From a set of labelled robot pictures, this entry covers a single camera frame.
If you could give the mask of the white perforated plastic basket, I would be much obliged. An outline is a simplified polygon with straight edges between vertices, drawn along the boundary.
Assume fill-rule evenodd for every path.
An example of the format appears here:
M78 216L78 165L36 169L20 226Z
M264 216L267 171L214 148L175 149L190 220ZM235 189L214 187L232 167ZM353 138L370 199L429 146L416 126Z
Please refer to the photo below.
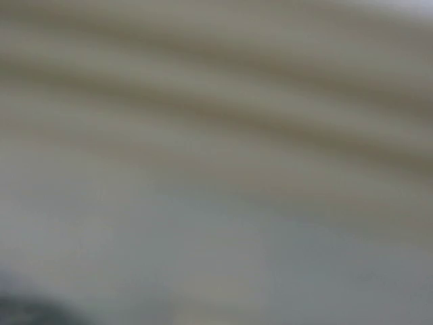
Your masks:
M2 324L431 324L431 1L2 1Z

